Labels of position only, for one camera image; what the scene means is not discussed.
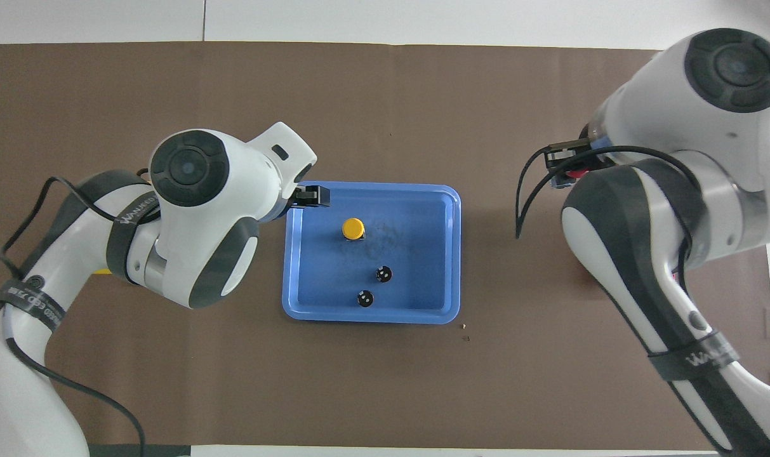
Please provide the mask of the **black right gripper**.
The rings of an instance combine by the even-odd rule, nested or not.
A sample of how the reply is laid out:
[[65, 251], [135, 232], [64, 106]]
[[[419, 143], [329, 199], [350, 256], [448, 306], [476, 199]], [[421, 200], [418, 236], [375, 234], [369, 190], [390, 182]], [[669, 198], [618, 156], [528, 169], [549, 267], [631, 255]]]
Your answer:
[[[588, 152], [591, 149], [590, 141], [566, 141], [547, 145], [545, 147], [545, 167], [548, 171], [551, 171], [562, 164], [562, 162], [577, 156], [577, 154]], [[591, 156], [567, 166], [566, 171], [592, 170], [598, 167], [599, 160]]]

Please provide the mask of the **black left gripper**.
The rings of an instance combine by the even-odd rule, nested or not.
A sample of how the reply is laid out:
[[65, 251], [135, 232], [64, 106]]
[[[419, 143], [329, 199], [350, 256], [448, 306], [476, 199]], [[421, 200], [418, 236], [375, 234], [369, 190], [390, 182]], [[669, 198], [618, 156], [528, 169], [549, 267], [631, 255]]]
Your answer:
[[296, 185], [289, 198], [289, 207], [328, 208], [331, 206], [331, 190], [322, 185]]

